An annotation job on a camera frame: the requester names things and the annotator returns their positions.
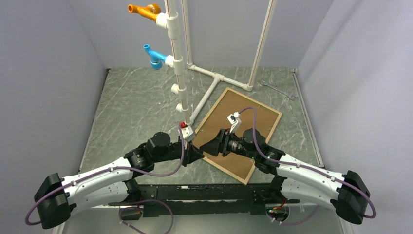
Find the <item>white PVC pipe stand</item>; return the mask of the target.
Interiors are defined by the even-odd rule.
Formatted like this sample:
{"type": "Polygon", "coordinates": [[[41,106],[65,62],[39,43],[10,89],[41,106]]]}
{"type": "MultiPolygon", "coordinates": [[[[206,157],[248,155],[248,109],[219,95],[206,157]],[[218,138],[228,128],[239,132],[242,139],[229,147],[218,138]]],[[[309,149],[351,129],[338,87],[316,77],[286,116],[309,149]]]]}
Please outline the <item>white PVC pipe stand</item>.
{"type": "Polygon", "coordinates": [[[174,120],[193,122],[207,109],[211,96],[225,83],[251,91],[264,67],[276,67],[273,48],[265,44],[274,0],[167,0],[159,19],[177,38],[167,62],[181,75],[172,91],[186,88],[187,105],[176,106],[174,120]]]}

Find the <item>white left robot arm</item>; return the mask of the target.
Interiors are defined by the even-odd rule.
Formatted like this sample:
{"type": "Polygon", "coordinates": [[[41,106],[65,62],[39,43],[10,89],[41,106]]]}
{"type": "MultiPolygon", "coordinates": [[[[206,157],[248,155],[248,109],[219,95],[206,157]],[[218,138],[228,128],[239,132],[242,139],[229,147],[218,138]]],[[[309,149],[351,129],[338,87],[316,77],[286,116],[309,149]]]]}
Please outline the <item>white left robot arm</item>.
{"type": "Polygon", "coordinates": [[[140,198],[135,178],[156,176],[152,172],[156,163],[179,160],[179,166],[187,166],[203,157],[203,152],[190,140],[179,136],[172,143],[167,133],[158,132],[123,157],[97,169],[66,177],[48,175],[34,195],[35,205],[25,223],[50,229],[94,206],[135,204],[140,198]]]}

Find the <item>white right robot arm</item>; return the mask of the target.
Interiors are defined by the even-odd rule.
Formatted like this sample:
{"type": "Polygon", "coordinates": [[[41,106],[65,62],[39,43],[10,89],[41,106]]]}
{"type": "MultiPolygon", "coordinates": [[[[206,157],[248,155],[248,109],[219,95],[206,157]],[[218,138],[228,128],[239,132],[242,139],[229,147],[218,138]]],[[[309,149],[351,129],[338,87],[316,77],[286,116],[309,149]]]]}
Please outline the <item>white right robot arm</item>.
{"type": "Polygon", "coordinates": [[[228,129],[220,129],[217,136],[201,144],[200,149],[212,156],[234,153],[253,159],[259,171],[274,176],[264,192],[264,197],[274,202],[314,203],[357,225],[367,216],[371,194],[359,174],[328,172],[302,162],[268,145],[257,130],[247,129],[238,137],[228,129]]]}

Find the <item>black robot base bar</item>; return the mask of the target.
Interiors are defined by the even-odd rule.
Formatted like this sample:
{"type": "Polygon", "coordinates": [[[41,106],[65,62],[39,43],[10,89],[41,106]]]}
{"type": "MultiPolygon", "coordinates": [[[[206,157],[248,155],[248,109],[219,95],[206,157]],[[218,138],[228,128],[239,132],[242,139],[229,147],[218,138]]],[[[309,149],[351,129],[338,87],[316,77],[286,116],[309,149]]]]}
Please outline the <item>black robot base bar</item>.
{"type": "Polygon", "coordinates": [[[265,215],[272,206],[297,203],[298,200],[284,198],[281,193],[270,190],[268,183],[243,184],[159,184],[138,185],[138,193],[129,195],[125,201],[109,205],[131,205],[145,201],[144,217],[169,214],[157,201],[170,207],[175,215],[211,215],[247,213],[265,215]]]}

